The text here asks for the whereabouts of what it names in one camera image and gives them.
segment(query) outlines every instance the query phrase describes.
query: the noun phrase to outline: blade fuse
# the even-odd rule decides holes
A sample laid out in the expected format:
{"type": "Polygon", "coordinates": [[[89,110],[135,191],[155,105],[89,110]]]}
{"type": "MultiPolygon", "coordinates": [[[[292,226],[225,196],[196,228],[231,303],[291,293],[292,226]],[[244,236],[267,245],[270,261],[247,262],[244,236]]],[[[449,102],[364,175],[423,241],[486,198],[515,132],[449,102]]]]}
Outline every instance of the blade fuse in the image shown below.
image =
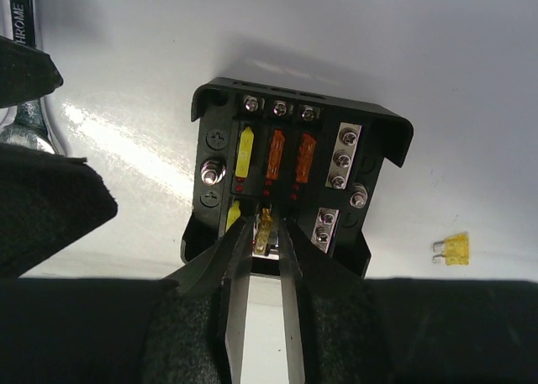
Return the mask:
{"type": "Polygon", "coordinates": [[[316,140],[309,134],[303,134],[303,141],[299,149],[297,158],[297,174],[295,181],[306,184],[309,181],[310,166],[314,158],[314,150],[316,148],[316,140]]]}
{"type": "Polygon", "coordinates": [[[461,233],[434,243],[434,264],[469,265],[469,236],[461,233]]]}
{"type": "Polygon", "coordinates": [[[234,224],[240,216],[241,209],[239,208],[239,201],[234,201],[231,208],[228,210],[228,218],[226,219],[226,231],[228,231],[228,229],[232,227],[232,224],[234,224]]]}
{"type": "Polygon", "coordinates": [[[280,168],[280,160],[282,151],[284,150],[284,134],[281,130],[275,130],[272,136],[271,151],[269,152],[269,162],[267,164],[266,178],[269,180],[278,179],[278,169],[280,168]]]}
{"type": "Polygon", "coordinates": [[[243,132],[241,132],[239,153],[237,154],[237,166],[235,167],[235,176],[247,178],[249,175],[253,143],[254,132],[252,132],[252,129],[247,126],[243,132]]]}
{"type": "Polygon", "coordinates": [[[269,210],[268,208],[263,208],[261,210],[261,217],[258,223],[256,237],[254,238],[254,254],[264,255],[266,253],[267,241],[269,240],[271,227],[271,210],[269,210]]]}

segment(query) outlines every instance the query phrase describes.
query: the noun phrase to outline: black fuse box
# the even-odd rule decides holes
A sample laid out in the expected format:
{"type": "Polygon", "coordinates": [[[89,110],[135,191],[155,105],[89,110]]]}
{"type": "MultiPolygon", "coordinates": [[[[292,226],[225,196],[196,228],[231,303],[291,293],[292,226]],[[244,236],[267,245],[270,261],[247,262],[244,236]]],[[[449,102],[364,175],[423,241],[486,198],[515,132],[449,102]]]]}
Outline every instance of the black fuse box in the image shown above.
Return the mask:
{"type": "Polygon", "coordinates": [[[256,215],[252,272],[278,276],[278,214],[364,276],[371,254],[361,228],[383,160],[404,163],[413,138],[407,119],[375,104],[225,78],[194,93],[198,119],[185,262],[239,215],[256,215]]]}

